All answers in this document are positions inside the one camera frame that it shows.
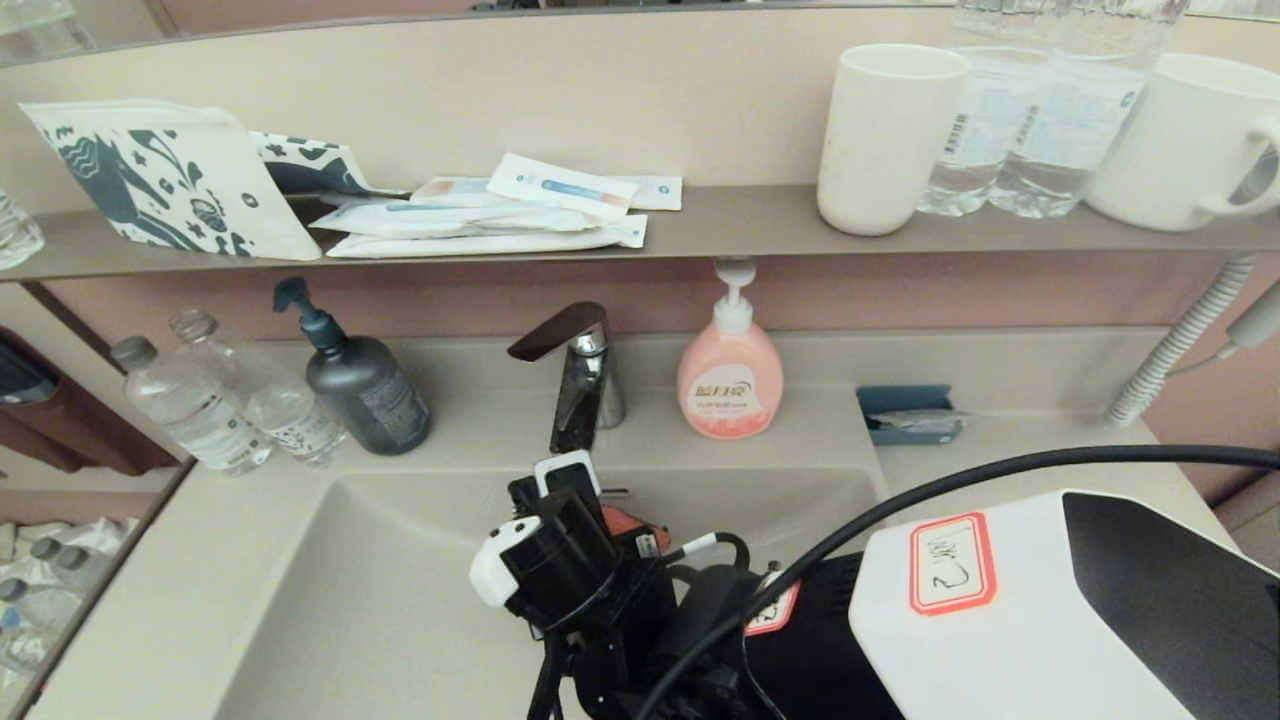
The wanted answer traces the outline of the orange cleaning cloth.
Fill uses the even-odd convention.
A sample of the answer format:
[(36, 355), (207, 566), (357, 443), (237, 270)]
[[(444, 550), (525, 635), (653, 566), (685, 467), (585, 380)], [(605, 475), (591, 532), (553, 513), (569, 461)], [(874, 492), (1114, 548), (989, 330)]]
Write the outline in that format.
[(666, 553), (668, 551), (671, 543), (671, 536), (664, 527), (644, 521), (639, 518), (627, 514), (625, 510), (617, 509), (616, 506), (608, 503), (602, 505), (602, 515), (604, 518), (605, 527), (612, 536), (623, 536), (637, 528), (648, 529), (655, 534), (655, 541), (659, 546), (659, 551), (662, 553)]

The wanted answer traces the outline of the dark faucet lever handle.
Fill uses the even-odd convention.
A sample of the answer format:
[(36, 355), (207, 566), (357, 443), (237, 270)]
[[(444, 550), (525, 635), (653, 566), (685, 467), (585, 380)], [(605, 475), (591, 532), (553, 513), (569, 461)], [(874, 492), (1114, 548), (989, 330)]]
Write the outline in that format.
[(521, 363), (535, 363), (566, 347), (576, 357), (596, 357), (611, 345), (607, 311), (596, 302), (571, 304), (527, 334), (516, 340), (507, 354)]

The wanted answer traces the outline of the chrome faucet body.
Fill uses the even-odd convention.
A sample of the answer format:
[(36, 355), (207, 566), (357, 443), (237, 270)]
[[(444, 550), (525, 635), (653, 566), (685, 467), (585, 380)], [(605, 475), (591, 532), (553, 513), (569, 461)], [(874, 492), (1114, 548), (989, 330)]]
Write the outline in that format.
[(595, 323), (566, 345), (549, 448), (553, 454), (589, 451), (600, 432), (620, 427), (625, 418), (608, 325)]

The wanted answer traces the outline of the beige sink basin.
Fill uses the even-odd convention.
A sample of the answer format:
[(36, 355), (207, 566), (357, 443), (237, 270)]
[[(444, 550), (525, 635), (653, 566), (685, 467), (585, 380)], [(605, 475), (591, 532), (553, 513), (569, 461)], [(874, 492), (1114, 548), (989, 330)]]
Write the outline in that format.
[[(600, 464), (605, 500), (675, 543), (741, 536), (792, 562), (884, 500), (864, 468)], [(541, 647), (468, 582), (512, 514), (512, 470), (340, 478), (306, 530), (215, 720), (525, 720)]]

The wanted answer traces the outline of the dark grey pump bottle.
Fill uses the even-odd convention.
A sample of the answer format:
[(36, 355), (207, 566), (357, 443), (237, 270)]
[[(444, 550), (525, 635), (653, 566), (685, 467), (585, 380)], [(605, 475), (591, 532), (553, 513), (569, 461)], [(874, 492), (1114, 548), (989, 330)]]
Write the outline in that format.
[(294, 309), (314, 354), (305, 380), (357, 443), (376, 456), (399, 456), (417, 448), (430, 430), (430, 411), (390, 348), (380, 340), (348, 334), (329, 313), (316, 307), (305, 278), (278, 281), (273, 310)]

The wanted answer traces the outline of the pink hand soap pump bottle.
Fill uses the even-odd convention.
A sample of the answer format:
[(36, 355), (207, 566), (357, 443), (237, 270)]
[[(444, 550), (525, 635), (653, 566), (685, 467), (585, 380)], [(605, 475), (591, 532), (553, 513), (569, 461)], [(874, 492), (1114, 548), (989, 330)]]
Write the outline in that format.
[(710, 324), (686, 347), (677, 370), (678, 405), (689, 425), (712, 439), (746, 439), (769, 428), (785, 392), (780, 351), (755, 323), (742, 291), (756, 277), (754, 258), (717, 258), (726, 292)]

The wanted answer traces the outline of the clear bottle blue patterned label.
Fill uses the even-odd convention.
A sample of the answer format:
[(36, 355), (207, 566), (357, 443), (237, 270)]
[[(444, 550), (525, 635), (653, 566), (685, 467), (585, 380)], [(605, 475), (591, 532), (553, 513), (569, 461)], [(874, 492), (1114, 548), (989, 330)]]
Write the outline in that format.
[(250, 423), (305, 466), (330, 464), (348, 437), (346, 427), (298, 373), (202, 307), (183, 307), (169, 325), (179, 354), (206, 370)]

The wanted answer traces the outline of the white sachet blue stripe print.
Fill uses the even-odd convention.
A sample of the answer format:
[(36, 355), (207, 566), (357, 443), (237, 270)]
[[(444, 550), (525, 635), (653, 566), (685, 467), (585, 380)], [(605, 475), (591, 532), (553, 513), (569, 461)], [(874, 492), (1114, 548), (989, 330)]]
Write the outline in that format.
[(507, 152), (489, 177), (486, 191), (613, 220), (628, 214), (639, 186)]

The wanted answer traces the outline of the small white flat sachet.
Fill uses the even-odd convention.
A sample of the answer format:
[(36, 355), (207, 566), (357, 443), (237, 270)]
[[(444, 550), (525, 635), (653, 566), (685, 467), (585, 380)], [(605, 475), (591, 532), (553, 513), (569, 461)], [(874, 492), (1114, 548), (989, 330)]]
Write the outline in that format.
[(636, 186), (631, 210), (681, 211), (684, 208), (682, 176), (608, 176), (608, 179)]

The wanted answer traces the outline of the pinkish white sachet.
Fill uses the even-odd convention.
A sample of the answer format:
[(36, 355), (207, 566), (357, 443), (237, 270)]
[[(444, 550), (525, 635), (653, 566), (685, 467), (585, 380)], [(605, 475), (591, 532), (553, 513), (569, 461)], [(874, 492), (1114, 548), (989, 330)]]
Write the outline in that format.
[(492, 208), (511, 202), (489, 192), (488, 184), (486, 177), (436, 177), (415, 190), (410, 201), (433, 208)]

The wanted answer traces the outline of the clear water bottle grey cap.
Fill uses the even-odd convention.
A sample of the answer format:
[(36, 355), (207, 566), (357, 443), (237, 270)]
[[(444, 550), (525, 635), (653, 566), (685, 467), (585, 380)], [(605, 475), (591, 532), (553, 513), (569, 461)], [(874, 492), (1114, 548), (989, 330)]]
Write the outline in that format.
[(270, 459), (273, 442), (195, 361), (137, 334), (110, 355), (125, 372), (129, 402), (207, 469), (243, 477)]

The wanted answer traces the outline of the blue soap tray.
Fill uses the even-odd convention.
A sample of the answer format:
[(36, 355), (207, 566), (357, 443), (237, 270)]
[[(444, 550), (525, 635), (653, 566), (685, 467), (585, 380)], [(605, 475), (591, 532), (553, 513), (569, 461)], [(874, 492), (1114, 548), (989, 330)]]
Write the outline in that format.
[(870, 442), (877, 447), (891, 446), (941, 446), (952, 443), (964, 430), (948, 436), (910, 434), (902, 432), (877, 430), (867, 419), (873, 413), (908, 410), (915, 407), (954, 409), (950, 398), (951, 386), (863, 386), (856, 391), (858, 402), (863, 410)]

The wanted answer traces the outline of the clear plastic wrapped item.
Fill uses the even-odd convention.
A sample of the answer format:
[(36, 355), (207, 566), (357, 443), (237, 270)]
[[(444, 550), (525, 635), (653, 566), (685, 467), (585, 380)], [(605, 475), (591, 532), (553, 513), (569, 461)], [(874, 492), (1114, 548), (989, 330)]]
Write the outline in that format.
[(915, 407), (873, 413), (867, 416), (877, 430), (948, 436), (969, 427), (979, 415), (945, 407)]

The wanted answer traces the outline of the small white blue-print pouch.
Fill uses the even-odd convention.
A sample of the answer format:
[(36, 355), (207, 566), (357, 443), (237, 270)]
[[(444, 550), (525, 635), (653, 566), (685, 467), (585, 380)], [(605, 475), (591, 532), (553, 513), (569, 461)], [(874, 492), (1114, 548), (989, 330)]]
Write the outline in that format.
[(250, 131), (273, 182), (287, 195), (380, 193), (346, 145)]

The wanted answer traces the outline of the white plastic tumbler cup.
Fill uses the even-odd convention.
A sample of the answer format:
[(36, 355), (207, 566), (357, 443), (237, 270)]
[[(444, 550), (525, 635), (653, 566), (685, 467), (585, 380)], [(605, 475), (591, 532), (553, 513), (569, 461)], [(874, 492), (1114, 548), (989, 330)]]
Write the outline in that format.
[(972, 64), (915, 44), (869, 44), (841, 53), (817, 181), (829, 227), (861, 237), (909, 223), (928, 187)]

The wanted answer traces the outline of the large white blue-print pouch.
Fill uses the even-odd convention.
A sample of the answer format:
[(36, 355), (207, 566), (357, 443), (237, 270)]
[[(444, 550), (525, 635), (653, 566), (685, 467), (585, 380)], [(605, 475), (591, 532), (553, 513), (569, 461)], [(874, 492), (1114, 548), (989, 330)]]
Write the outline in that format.
[(229, 111), (159, 100), (19, 109), (125, 240), (298, 263), (323, 255)]

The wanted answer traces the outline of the plastic-wrapped water bottle pack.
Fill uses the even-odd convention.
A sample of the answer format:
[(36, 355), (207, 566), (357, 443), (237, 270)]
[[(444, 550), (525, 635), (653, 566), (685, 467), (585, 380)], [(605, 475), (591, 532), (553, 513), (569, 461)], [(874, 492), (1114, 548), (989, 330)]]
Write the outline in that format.
[(40, 670), (134, 525), (0, 524), (0, 697)]

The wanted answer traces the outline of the dark blue hanging item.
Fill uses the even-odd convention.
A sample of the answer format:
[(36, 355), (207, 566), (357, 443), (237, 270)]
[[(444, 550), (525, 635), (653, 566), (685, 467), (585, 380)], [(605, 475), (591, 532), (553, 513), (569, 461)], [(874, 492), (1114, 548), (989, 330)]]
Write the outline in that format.
[(31, 405), (50, 400), (58, 389), (55, 373), (17, 346), (0, 340), (0, 404)]

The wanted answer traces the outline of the clear water bottle white label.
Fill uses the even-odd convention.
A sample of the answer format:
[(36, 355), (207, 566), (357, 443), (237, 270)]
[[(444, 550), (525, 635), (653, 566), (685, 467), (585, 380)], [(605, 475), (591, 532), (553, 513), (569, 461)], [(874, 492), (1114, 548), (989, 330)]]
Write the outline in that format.
[(1055, 0), (955, 0), (946, 49), (970, 65), (918, 211), (980, 209), (1025, 120), (1047, 61)]
[(1192, 0), (1064, 0), (1050, 59), (989, 205), (1059, 218), (1082, 200)]

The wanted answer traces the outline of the clear glass jar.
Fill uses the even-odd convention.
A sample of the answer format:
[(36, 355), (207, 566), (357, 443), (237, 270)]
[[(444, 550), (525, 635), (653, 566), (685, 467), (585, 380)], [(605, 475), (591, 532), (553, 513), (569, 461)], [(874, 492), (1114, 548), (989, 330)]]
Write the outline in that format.
[(46, 245), (35, 219), (0, 190), (0, 272), (31, 260)]

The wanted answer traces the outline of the grey hair dryer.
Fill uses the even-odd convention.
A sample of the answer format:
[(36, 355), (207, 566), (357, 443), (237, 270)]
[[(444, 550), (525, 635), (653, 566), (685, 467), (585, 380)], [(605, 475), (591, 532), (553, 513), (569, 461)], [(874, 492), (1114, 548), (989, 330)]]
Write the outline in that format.
[(1167, 377), (1183, 375), (1222, 361), (1243, 348), (1257, 348), (1280, 333), (1280, 279), (1276, 279), (1225, 329), (1226, 342), (1210, 357), (1189, 366), (1171, 370)]

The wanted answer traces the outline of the grey wall shelf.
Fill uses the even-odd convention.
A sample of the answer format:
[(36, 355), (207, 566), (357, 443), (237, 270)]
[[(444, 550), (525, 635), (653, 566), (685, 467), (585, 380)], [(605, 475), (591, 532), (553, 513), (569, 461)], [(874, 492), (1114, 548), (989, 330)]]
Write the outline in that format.
[[(95, 211), (41, 217), (44, 249), (0, 272), (3, 283), (198, 272), (300, 273), (307, 263), (182, 252), (119, 237)], [(882, 237), (844, 234), (817, 211), (812, 186), (692, 187), (680, 211), (658, 211), (641, 249), (554, 252), (557, 261), (675, 258), (804, 258), (913, 252), (1280, 252), (1280, 211), (1219, 218), (1190, 233), (1114, 222), (1085, 206), (1056, 219), (1025, 219), (983, 208), (968, 217), (916, 215)]]

